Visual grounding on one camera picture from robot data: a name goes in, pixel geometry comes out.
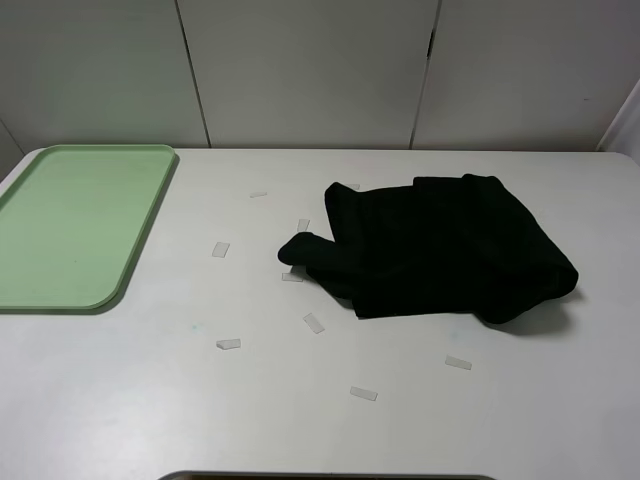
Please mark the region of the black short sleeve shirt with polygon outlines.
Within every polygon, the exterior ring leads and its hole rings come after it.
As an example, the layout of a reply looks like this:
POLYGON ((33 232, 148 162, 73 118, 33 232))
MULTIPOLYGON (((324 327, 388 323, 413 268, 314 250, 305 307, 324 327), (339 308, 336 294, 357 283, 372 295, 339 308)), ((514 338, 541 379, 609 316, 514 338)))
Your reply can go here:
POLYGON ((469 313, 504 324, 579 279, 493 176, 417 177, 363 192, 334 183, 324 203, 331 237, 300 232, 278 257, 361 318, 469 313))

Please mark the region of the green plastic tray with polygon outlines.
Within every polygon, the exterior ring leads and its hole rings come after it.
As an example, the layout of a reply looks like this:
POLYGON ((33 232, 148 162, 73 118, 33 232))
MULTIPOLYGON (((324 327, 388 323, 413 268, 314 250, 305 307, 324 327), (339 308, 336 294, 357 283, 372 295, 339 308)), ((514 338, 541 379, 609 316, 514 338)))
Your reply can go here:
POLYGON ((178 161, 166 145, 58 145, 1 196, 1 309, 88 312, 126 283, 178 161))

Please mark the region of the clear tape piece middle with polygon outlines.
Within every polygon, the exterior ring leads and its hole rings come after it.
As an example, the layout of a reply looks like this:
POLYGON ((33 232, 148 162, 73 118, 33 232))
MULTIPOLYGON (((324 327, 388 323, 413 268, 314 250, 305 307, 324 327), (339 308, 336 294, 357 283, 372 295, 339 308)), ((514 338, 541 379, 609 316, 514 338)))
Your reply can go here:
POLYGON ((325 331, 324 326, 320 323, 320 321, 315 317, 314 314, 309 313, 303 317, 303 321, 310 328, 310 330, 314 334, 320 334, 325 331))

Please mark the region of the clear tape piece front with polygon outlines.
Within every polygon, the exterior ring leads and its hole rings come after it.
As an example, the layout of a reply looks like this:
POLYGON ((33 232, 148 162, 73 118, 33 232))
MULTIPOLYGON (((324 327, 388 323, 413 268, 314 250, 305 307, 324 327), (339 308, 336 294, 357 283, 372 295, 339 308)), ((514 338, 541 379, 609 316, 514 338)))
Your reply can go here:
POLYGON ((378 393, 375 391, 371 391, 371 390, 367 390, 367 389, 362 389, 356 386, 351 386, 350 387, 350 394, 352 396, 355 396, 357 398, 361 398, 367 401, 376 401, 377 397, 378 397, 378 393))

